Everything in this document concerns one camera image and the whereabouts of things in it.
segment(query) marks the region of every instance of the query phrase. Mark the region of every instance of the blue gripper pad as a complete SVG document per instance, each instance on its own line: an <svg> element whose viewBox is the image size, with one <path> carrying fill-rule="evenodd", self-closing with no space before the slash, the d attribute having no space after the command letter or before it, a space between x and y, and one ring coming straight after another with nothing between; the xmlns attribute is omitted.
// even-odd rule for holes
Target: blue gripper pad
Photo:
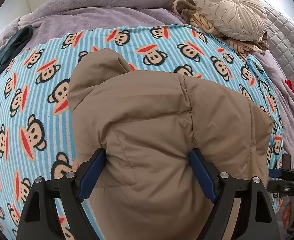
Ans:
<svg viewBox="0 0 294 240"><path fill-rule="evenodd" d="M215 193L215 184L194 149L189 152L189 162L205 197L215 203L218 198Z"/></svg>
<svg viewBox="0 0 294 240"><path fill-rule="evenodd" d="M91 195L100 174L106 165L106 152L103 149L100 149L97 156L93 156L95 158L92 165L89 166L87 172L83 176L83 179L79 184L79 193L77 195L77 199L80 203L82 203L85 199L89 198Z"/></svg>

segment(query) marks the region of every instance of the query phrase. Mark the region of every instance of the dark green cloth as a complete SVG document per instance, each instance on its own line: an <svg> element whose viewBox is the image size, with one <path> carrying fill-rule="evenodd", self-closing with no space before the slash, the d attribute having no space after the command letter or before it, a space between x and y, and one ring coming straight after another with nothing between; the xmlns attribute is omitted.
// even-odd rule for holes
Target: dark green cloth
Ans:
<svg viewBox="0 0 294 240"><path fill-rule="evenodd" d="M9 63L26 46L33 36L33 27L26 27L17 31L7 44L0 50L0 74L9 66Z"/></svg>

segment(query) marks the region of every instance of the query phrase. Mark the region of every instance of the monkey ear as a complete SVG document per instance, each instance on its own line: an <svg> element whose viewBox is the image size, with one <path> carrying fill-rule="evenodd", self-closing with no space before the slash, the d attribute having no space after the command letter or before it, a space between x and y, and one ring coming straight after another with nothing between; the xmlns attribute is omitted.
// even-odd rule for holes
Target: monkey ear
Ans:
<svg viewBox="0 0 294 240"><path fill-rule="evenodd" d="M62 49L66 49L70 44L63 44Z"/></svg>
<svg viewBox="0 0 294 240"><path fill-rule="evenodd" d="M17 113L17 109L18 109L18 108L16 108L15 110L11 111L11 117L14 117L14 116L16 115L16 113Z"/></svg>
<svg viewBox="0 0 294 240"><path fill-rule="evenodd" d="M118 46L124 46L123 43L120 43L120 42L118 42L118 41L115 41L115 43L116 43Z"/></svg>
<svg viewBox="0 0 294 240"><path fill-rule="evenodd" d="M50 95L48 96L47 101L48 101L50 104L55 102L55 100L54 100L52 94L50 94Z"/></svg>
<svg viewBox="0 0 294 240"><path fill-rule="evenodd" d="M39 151L43 151L43 150L46 149L46 146L47 146L47 143L44 140L44 141L42 141L42 143L39 146L36 147L36 149L39 150Z"/></svg>
<svg viewBox="0 0 294 240"><path fill-rule="evenodd" d="M162 55L164 58L168 57L168 55L165 52L160 51L159 54Z"/></svg>
<svg viewBox="0 0 294 240"><path fill-rule="evenodd" d="M146 65L151 65L150 64L150 62L148 61L148 58L147 58L147 56L145 56L144 58L143 58L143 62L146 64Z"/></svg>
<svg viewBox="0 0 294 240"><path fill-rule="evenodd" d="M21 91L22 91L22 90L20 90L20 88L17 89L16 92L15 92L15 95L19 94Z"/></svg>
<svg viewBox="0 0 294 240"><path fill-rule="evenodd" d="M189 70L190 73L192 73L192 68L191 66L189 66L188 64L184 65L184 67Z"/></svg>
<svg viewBox="0 0 294 240"><path fill-rule="evenodd" d="M40 82L41 82L41 76L39 75L39 76L36 78L35 84L38 85Z"/></svg>
<svg viewBox="0 0 294 240"><path fill-rule="evenodd" d="M80 52L80 53L78 54L78 56L79 56L79 57L82 57L82 56L85 56L85 55L87 55L87 54L88 54L87 51L82 51L82 52Z"/></svg>
<svg viewBox="0 0 294 240"><path fill-rule="evenodd" d="M32 114L32 115L28 118L27 126L29 126L29 125L31 124L31 122L32 122L33 120L35 120L35 119L36 119L36 118L35 118L35 115Z"/></svg>
<svg viewBox="0 0 294 240"><path fill-rule="evenodd" d="M197 57L194 59L194 61L199 62L200 61L200 56L199 54L197 55Z"/></svg>
<svg viewBox="0 0 294 240"><path fill-rule="evenodd" d="M25 179L23 179L23 182L30 187L30 181L29 181L29 179L25 178Z"/></svg>
<svg viewBox="0 0 294 240"><path fill-rule="evenodd" d="M63 153L63 152L59 152L59 153L57 153L57 155L56 155L56 160L57 160L57 161L58 161L58 160L61 160L61 161L64 161L64 162L66 162L66 163L69 164L69 160L68 160L66 154Z"/></svg>

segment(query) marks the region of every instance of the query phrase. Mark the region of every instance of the rope basket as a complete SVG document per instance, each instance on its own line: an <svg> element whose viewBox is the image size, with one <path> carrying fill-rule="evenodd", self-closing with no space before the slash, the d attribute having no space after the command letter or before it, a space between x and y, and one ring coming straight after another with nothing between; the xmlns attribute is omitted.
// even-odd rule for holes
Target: rope basket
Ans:
<svg viewBox="0 0 294 240"><path fill-rule="evenodd" d="M177 11L177 4L179 2L184 3L189 9L183 9L180 15ZM197 8L186 0L175 0L173 3L173 12L183 18L188 24L203 30L208 34L212 34L217 38L221 38L229 46L233 47L238 53L245 53L246 51L255 51L258 53L265 53L269 49L267 42L267 32L262 37L255 41L238 41L233 38L227 37L218 31L201 13Z"/></svg>

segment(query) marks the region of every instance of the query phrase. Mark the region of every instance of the lavender bedspread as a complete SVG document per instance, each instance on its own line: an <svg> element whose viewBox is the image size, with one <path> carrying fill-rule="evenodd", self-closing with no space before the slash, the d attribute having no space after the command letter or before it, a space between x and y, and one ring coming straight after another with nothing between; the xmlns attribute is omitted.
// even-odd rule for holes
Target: lavender bedspread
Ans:
<svg viewBox="0 0 294 240"><path fill-rule="evenodd" d="M137 27L184 22L167 9L173 0L50 0L19 17L0 32L0 48L17 30L32 25L34 35L26 48L61 38L66 33L119 26Z"/></svg>

